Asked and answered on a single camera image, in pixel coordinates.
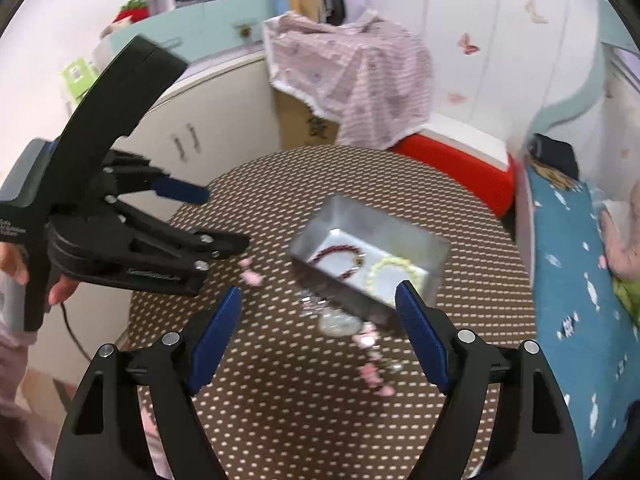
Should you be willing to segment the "person left hand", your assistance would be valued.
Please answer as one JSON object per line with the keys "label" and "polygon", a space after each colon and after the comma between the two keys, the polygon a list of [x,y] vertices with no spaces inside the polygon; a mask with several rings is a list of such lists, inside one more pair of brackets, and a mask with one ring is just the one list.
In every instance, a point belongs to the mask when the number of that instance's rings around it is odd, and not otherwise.
{"label": "person left hand", "polygon": [[[29,280],[27,266],[20,248],[10,243],[0,243],[1,271],[9,275],[12,280],[25,286]],[[48,304],[60,304],[73,296],[80,283],[61,274],[58,280],[50,287]]]}

